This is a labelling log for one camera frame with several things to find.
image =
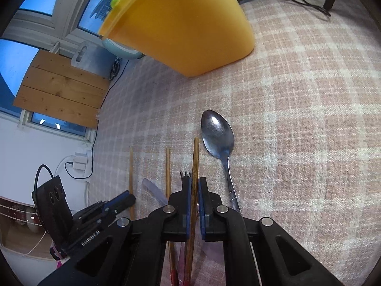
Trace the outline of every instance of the yellow bucket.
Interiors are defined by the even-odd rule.
[[[188,77],[239,60],[255,44],[237,0],[120,0],[99,34]]]

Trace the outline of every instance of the chopstick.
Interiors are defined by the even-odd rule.
[[[128,185],[130,189],[130,194],[134,194],[134,186],[133,186],[133,168],[134,168],[134,151],[132,150],[132,147],[130,147],[130,173],[128,178]],[[135,220],[135,208],[134,206],[130,207],[130,219]]]
[[[191,284],[194,237],[196,230],[197,188],[199,183],[199,143],[200,139],[195,137],[193,143],[192,194],[190,196],[190,234],[186,243],[183,286],[190,286]]]
[[[169,199],[169,196],[171,195],[171,153],[169,148],[166,148],[165,150],[165,193],[166,197]],[[179,277],[176,270],[175,244],[173,242],[168,242],[168,253],[171,283],[172,286],[179,286]]]

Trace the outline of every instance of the metal spoon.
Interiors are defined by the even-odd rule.
[[[220,114],[212,110],[207,110],[202,113],[201,133],[208,152],[222,161],[232,208],[242,215],[229,168],[229,156],[234,147],[233,130],[226,119]]]

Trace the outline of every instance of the white window frame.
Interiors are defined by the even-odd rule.
[[[28,44],[72,58],[83,41],[102,46],[100,37],[78,28],[83,12],[90,0],[56,0],[52,16],[20,9],[5,32],[4,39]],[[0,118],[14,121],[19,128],[34,128],[43,132],[93,143],[96,130],[86,129],[85,136],[31,122],[33,113],[22,110],[19,118],[0,112]]]

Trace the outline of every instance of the silver bolt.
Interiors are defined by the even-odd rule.
[[[117,225],[118,225],[119,227],[125,227],[125,226],[127,226],[129,223],[130,223],[130,221],[129,221],[128,218],[126,218],[126,217],[122,217],[122,218],[119,218],[119,219],[117,220]]]
[[[273,225],[274,221],[270,217],[264,217],[261,219],[261,223],[266,227],[270,227]]]
[[[221,213],[221,214],[226,213],[228,210],[229,210],[229,208],[225,205],[219,205],[217,207],[217,212]]]
[[[163,211],[164,213],[173,213],[175,211],[175,207],[172,206],[172,205],[166,205],[165,207],[163,207]]]

